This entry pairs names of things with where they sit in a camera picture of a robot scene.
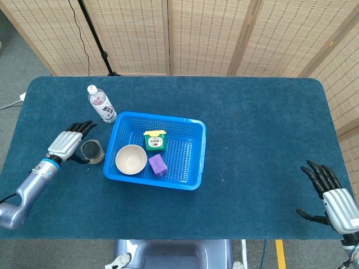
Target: blue felt tablecloth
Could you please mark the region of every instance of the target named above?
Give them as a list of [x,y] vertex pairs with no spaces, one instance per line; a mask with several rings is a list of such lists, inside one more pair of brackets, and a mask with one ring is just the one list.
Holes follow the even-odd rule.
[[321,84],[313,79],[238,77],[41,77],[34,80],[0,177],[0,197],[70,123],[92,119],[86,139],[107,149],[113,125],[97,115],[95,84],[124,110],[199,119],[207,126],[205,169],[195,191],[117,182],[103,163],[66,162],[23,228],[0,238],[338,238],[295,209],[324,214],[300,170],[307,159],[331,167],[350,188]]

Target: green snack box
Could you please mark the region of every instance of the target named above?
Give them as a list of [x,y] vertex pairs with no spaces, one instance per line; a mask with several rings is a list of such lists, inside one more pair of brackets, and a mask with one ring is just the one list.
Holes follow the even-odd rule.
[[166,148],[166,132],[164,130],[144,132],[146,150],[160,151]]

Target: white bowl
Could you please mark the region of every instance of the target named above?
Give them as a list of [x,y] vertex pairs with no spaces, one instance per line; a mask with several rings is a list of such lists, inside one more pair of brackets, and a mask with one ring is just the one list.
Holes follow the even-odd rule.
[[147,163],[145,150],[138,145],[127,145],[116,155],[116,166],[123,174],[134,175],[143,170]]

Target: purple sponge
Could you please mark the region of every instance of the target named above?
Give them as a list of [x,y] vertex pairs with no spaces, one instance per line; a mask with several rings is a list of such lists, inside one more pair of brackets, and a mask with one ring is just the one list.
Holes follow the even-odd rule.
[[156,177],[162,177],[167,174],[167,166],[160,154],[156,154],[148,160]]

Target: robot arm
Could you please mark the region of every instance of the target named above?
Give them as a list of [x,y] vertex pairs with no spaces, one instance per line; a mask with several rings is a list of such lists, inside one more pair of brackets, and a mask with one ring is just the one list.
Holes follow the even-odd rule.
[[61,169],[61,162],[73,160],[79,164],[89,161],[79,158],[75,151],[81,140],[95,127],[92,121],[74,123],[61,132],[48,148],[48,154],[36,165],[16,190],[21,204],[16,206],[0,201],[0,227],[15,230],[26,221],[31,207],[50,180]]
[[348,190],[342,188],[329,167],[312,161],[307,163],[313,171],[303,166],[301,169],[312,181],[322,200],[325,216],[313,216],[300,209],[297,209],[297,213],[306,220],[331,225],[337,233],[343,235],[342,245],[349,259],[338,269],[348,268],[351,263],[359,269],[359,210],[355,201]]

